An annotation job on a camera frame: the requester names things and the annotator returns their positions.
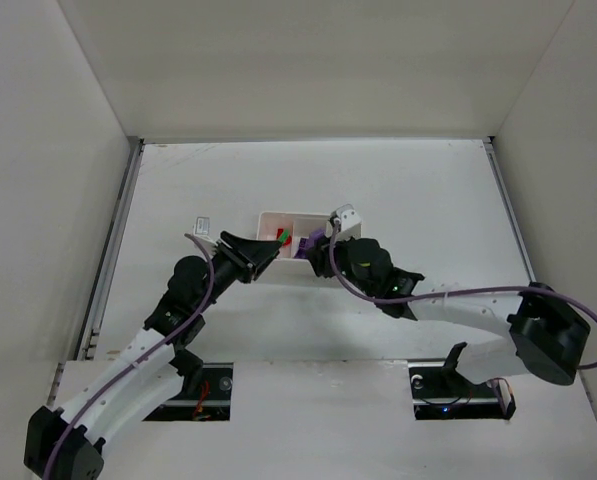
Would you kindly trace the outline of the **red arch lego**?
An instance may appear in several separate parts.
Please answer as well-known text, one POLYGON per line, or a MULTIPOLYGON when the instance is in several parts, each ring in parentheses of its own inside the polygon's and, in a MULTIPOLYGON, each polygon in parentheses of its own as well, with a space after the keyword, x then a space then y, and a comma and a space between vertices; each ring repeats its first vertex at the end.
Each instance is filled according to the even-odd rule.
POLYGON ((289 247, 292 244, 292 233, 288 228, 279 228, 276 232, 276 241, 282 248, 289 247))

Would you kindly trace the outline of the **purple studded lego brick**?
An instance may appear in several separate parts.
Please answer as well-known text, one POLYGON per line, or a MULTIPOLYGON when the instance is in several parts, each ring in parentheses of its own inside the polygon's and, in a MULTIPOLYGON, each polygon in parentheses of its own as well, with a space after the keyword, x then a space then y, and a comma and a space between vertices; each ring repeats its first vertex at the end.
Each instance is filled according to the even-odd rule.
POLYGON ((298 243, 296 255, 304 255, 306 251, 311 247, 311 239, 309 237, 301 237, 298 243))

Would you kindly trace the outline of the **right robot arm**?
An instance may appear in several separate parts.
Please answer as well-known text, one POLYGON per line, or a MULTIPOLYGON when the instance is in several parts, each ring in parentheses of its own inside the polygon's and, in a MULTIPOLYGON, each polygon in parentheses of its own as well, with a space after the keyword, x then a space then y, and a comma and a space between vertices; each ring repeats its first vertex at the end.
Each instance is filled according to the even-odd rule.
POLYGON ((443 365, 448 377, 472 384, 525 373, 561 386, 575 380, 590 326, 547 286, 532 282, 464 294, 457 285, 434 283, 396 267, 388 251, 370 238, 323 237, 306 258, 316 276, 341 276, 389 317, 448 322, 493 334, 488 342, 455 344, 443 365))

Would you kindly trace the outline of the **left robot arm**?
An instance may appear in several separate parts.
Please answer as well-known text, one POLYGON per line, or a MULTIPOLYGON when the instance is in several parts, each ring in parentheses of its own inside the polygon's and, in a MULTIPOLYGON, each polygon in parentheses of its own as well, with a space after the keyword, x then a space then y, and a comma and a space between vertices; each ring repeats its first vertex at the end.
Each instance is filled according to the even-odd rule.
POLYGON ((222 232, 216 243, 197 236, 198 256, 180 259, 154 311, 106 370, 63 405, 30 418, 23 456, 41 479, 96 479, 113 440, 160 404, 195 387, 202 360, 188 345, 204 312, 235 282, 251 283, 278 256, 280 240, 222 232))

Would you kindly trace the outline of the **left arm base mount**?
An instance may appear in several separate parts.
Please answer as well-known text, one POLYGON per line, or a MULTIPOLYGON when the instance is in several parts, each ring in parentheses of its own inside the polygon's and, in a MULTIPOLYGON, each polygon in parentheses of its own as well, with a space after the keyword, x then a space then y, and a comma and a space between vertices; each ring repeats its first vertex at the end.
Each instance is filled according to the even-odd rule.
POLYGON ((233 363, 206 364, 199 380, 186 379, 181 392, 158 406, 144 421, 229 421, 233 374, 233 363))

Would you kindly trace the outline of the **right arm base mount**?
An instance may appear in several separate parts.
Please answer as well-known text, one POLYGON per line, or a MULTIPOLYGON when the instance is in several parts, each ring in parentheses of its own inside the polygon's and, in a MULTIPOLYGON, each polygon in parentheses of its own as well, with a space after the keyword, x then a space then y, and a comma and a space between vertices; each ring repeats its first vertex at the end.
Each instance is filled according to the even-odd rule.
POLYGON ((444 360, 408 364, 412 406, 416 420, 509 421, 517 405, 509 382, 495 377, 473 384, 457 373, 458 355, 467 346, 456 344, 444 360))

